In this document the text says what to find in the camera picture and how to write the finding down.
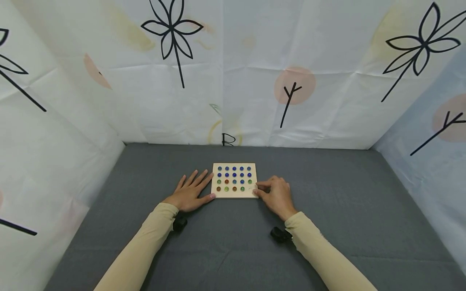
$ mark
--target beige sleeve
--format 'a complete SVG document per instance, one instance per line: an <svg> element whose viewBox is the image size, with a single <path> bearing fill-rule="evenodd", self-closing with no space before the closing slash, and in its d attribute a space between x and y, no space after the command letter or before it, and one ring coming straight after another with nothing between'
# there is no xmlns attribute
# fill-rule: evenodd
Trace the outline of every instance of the beige sleeve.
<svg viewBox="0 0 466 291"><path fill-rule="evenodd" d="M160 203L121 251L94 291L138 291L147 271L171 230L178 209Z"/></svg>
<svg viewBox="0 0 466 291"><path fill-rule="evenodd" d="M298 251L319 273L329 291L376 290L374 285L321 234L312 221L299 212L285 226Z"/></svg>

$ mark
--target wrist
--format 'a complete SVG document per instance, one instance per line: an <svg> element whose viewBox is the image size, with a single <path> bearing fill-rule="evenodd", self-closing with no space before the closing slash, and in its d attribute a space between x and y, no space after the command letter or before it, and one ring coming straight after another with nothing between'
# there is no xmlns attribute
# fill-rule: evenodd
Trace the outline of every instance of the wrist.
<svg viewBox="0 0 466 291"><path fill-rule="evenodd" d="M168 196L167 198L165 198L164 201L162 201L162 203L167 203L167 204L171 204L173 206L175 206L178 210L180 209L180 205L179 205L179 202L177 201L176 198L174 198L173 196Z"/></svg>
<svg viewBox="0 0 466 291"><path fill-rule="evenodd" d="M295 209L295 208L290 208L290 209L287 209L286 211L280 213L278 216L280 217L280 219L285 222L287 221L291 216L295 215L296 213L298 213L298 211Z"/></svg>

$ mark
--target gray fabric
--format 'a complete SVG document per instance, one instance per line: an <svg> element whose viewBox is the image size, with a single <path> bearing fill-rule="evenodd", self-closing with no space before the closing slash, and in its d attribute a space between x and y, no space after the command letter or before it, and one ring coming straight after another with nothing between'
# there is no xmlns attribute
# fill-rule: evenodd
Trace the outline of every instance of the gray fabric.
<svg viewBox="0 0 466 291"><path fill-rule="evenodd" d="M466 290L375 151L149 144L126 147L46 290L92 290L180 177L214 162L255 162L258 179L284 177L297 209L379 290ZM326 290L292 243L270 238L283 223L262 201L217 199L187 218L156 255L142 290Z"/></svg>

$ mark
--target wooden peg board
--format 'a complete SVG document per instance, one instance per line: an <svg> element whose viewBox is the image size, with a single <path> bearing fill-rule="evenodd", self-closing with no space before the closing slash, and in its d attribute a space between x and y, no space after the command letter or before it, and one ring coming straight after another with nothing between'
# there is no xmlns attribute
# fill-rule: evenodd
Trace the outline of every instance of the wooden peg board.
<svg viewBox="0 0 466 291"><path fill-rule="evenodd" d="M258 198L253 194L253 190L257 188L256 164L216 162L213 164L212 172L211 193L215 193L216 198Z"/></svg>

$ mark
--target orange circle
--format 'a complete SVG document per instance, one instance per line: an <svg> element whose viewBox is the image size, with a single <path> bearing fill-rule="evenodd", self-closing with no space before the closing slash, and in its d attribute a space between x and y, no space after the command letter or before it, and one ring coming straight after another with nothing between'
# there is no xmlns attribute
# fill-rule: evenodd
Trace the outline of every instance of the orange circle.
<svg viewBox="0 0 466 291"><path fill-rule="evenodd" d="M432 121L433 131L439 132L444 124L450 123L461 113L462 115L456 121L466 120L466 94L461 94L447 100L435 111ZM466 123L452 123L439 134L439 138L446 142L466 142Z"/></svg>
<svg viewBox="0 0 466 291"><path fill-rule="evenodd" d="M107 79L105 79L105 77L99 72L99 69L97 69L97 66L94 64L88 54L84 55L84 66L89 76L94 79L94 81L103 87L112 89L110 84L107 82Z"/></svg>
<svg viewBox="0 0 466 291"><path fill-rule="evenodd" d="M292 93L293 85L296 82L295 88L300 89ZM288 94L292 95L290 104L296 105L306 101L314 92L315 76L306 68L303 67L288 67L275 80L274 94L280 104L288 103Z"/></svg>

